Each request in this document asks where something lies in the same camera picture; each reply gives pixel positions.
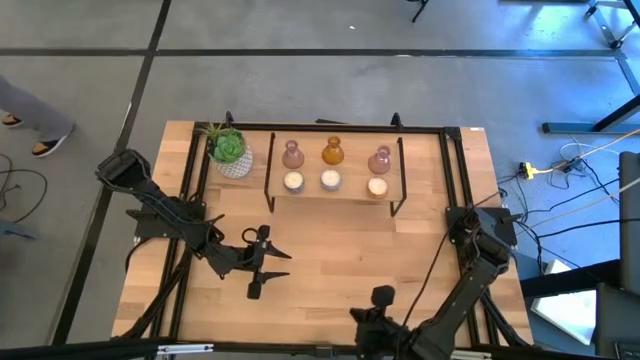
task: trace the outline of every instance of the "wooden tabletop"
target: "wooden tabletop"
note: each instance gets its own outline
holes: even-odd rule
[[[185,121],[167,123],[153,179],[169,195],[179,192],[193,126],[193,122]],[[478,201],[497,191],[489,147],[483,129],[461,130],[472,193]],[[353,345],[356,324],[348,310],[369,307],[371,290],[380,285],[396,289],[395,302],[387,314],[396,320],[404,318],[446,231],[447,189],[438,137],[402,135],[408,198],[392,218],[388,203],[344,199],[280,197],[274,213],[270,213],[263,194],[270,132],[245,131],[244,135],[254,154],[253,168],[238,180],[226,179],[213,167],[209,169],[206,218],[226,214],[216,225],[226,235],[224,243],[237,246],[243,246],[240,235],[245,228],[271,225],[274,245],[293,259],[267,257],[263,270],[291,275],[270,280],[259,300],[249,300],[246,291],[250,273],[234,271],[220,280],[206,261],[193,261],[179,339]],[[276,136],[297,139],[308,133],[276,132]],[[341,133],[340,137],[343,144],[370,140],[372,152],[376,145],[395,143],[398,138],[394,134],[350,133]],[[200,141],[191,192],[203,144]],[[274,148],[274,162],[280,161],[283,150]],[[452,144],[450,153],[456,192],[462,198]],[[320,156],[313,152],[305,155],[306,161]],[[494,197],[485,205],[500,206],[500,199]],[[167,239],[154,239],[132,257],[114,335],[128,330],[155,296],[167,246]],[[432,317],[459,278],[455,249],[445,244],[409,326]],[[523,339],[532,342],[513,262],[491,286],[491,293],[507,321]],[[165,310],[162,335],[168,334],[172,309],[173,297]],[[481,340],[486,342],[479,306],[476,313]],[[456,346],[468,345],[468,331],[463,325],[456,335]]]

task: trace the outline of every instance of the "gray floor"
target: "gray floor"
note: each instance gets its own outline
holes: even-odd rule
[[[0,38],[0,48],[146,48],[160,5],[159,0],[56,5],[4,0],[0,33],[9,35]],[[403,1],[182,0],[171,7],[160,47],[606,49],[595,20],[582,17],[586,8],[433,0],[411,25],[416,5]],[[630,23],[622,11],[605,15],[617,33]],[[637,37],[636,30],[624,48],[634,68]],[[43,172],[50,182],[42,206],[26,221],[40,238],[0,239],[0,348],[47,341],[96,198],[93,170],[115,144],[140,64],[138,57],[0,57],[3,75],[79,124],[69,142],[44,160],[28,153],[34,134],[0,131],[0,153],[11,156],[17,168]],[[542,135],[543,122],[593,122],[631,96],[617,63],[602,58],[156,58],[129,146],[153,163],[166,120],[221,119],[226,110],[237,121],[326,118],[362,124],[387,123],[397,111],[407,124],[485,127],[496,174],[503,176],[523,160],[544,168],[560,158],[559,148],[572,140]],[[578,139],[603,144],[611,137]],[[625,140],[613,149],[637,152],[640,141]],[[589,161],[603,181],[617,177],[614,154],[600,152]],[[23,189],[8,195],[3,219],[20,215],[39,195],[38,179],[13,179]],[[590,178],[570,181],[569,190],[554,189],[543,177],[523,183],[529,208],[546,208],[594,186]],[[509,193],[504,202],[521,211],[515,183],[504,187]],[[594,192],[554,214],[601,196]],[[112,200],[71,341],[109,337],[134,228],[124,210],[136,206],[126,196]],[[617,217],[616,205],[606,201],[580,217],[542,225],[539,233]],[[544,218],[532,216],[530,223]],[[616,258],[617,237],[617,227],[610,225],[549,238],[545,246],[588,265]],[[519,248],[535,255],[526,236]]]

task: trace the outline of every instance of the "small bottle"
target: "small bottle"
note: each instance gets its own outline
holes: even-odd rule
[[[378,151],[369,158],[369,170],[372,173],[382,175],[391,169],[391,150],[386,145],[380,145]]]
[[[298,142],[289,140],[285,144],[286,150],[282,154],[282,164],[289,169],[297,169],[304,164],[304,154],[298,149]]]
[[[331,136],[322,150],[322,160],[329,165],[338,165],[344,160],[344,151],[340,147],[340,138]]]

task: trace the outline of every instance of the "person's foot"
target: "person's foot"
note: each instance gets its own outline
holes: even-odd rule
[[[45,156],[49,156],[54,151],[56,151],[58,147],[60,147],[60,145],[64,142],[66,138],[67,138],[67,135],[61,137],[58,140],[39,141],[33,146],[33,149],[31,150],[31,154],[33,154],[33,156],[37,158],[43,158]]]
[[[15,116],[9,114],[2,119],[2,125],[8,128],[14,128],[22,125],[22,120],[16,118]]]

